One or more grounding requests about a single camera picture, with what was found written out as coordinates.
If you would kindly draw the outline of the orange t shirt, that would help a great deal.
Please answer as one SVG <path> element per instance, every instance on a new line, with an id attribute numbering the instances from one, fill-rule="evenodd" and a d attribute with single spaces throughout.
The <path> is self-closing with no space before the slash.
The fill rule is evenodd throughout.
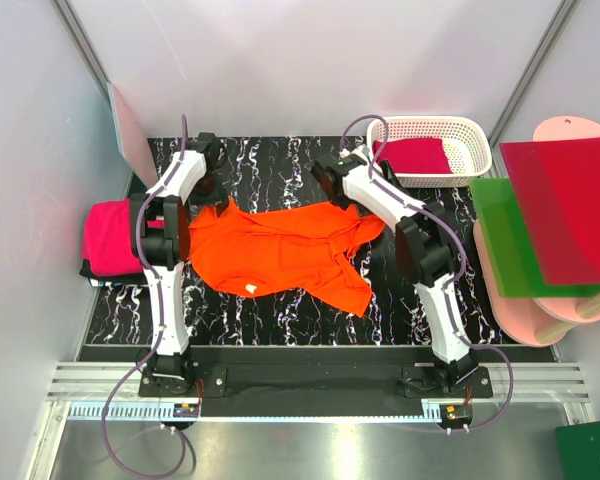
<path id="1" fill-rule="evenodd" d="M 217 292 L 257 298 L 302 288 L 361 316 L 372 289 L 351 259 L 384 228 L 380 218 L 362 216 L 354 206 L 342 210 L 322 202 L 247 213 L 230 200 L 222 213 L 205 207 L 189 224 L 189 260 Z"/>

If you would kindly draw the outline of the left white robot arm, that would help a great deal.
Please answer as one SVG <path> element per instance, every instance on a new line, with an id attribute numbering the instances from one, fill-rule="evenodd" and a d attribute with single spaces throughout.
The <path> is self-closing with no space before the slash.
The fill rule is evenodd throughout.
<path id="1" fill-rule="evenodd" d="M 131 197 L 131 249 L 149 289 L 152 340 L 139 361 L 140 393 L 184 396 L 202 384 L 196 378 L 183 306 L 182 283 L 190 255 L 189 203 L 217 214 L 228 194 L 216 175 L 224 145 L 213 133 L 183 135 L 164 175 L 144 194 Z"/>

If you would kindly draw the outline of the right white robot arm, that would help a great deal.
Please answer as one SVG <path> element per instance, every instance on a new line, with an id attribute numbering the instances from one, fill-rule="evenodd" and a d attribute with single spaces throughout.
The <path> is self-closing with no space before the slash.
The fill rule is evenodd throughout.
<path id="1" fill-rule="evenodd" d="M 430 329 L 434 366 L 428 381 L 443 395 L 460 394 L 478 362 L 455 289 L 467 256 L 445 208 L 410 196 L 390 163 L 372 162 L 366 147 L 324 155 L 313 162 L 311 174 L 333 205 L 345 210 L 357 204 L 393 231 L 395 263 L 416 289 Z"/>

